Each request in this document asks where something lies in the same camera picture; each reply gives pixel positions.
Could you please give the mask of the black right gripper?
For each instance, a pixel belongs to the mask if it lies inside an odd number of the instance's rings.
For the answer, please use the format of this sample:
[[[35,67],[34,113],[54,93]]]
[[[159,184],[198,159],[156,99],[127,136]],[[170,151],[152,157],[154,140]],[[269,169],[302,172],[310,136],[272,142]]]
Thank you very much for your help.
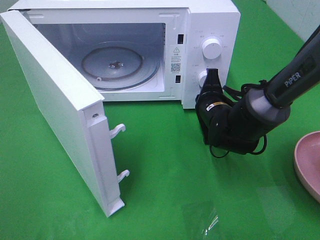
[[[207,68],[202,89],[195,99],[195,111],[206,145],[220,145],[227,115],[234,105],[218,85],[218,69]]]

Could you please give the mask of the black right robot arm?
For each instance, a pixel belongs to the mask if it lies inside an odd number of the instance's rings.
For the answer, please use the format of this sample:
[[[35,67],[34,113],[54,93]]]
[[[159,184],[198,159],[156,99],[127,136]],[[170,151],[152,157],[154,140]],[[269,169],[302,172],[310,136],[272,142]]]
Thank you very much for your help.
[[[238,91],[221,86],[218,69],[208,68],[195,99],[204,143],[227,153],[260,155],[267,147],[267,133],[284,123],[293,101],[319,81],[319,28],[269,81],[243,84]]]

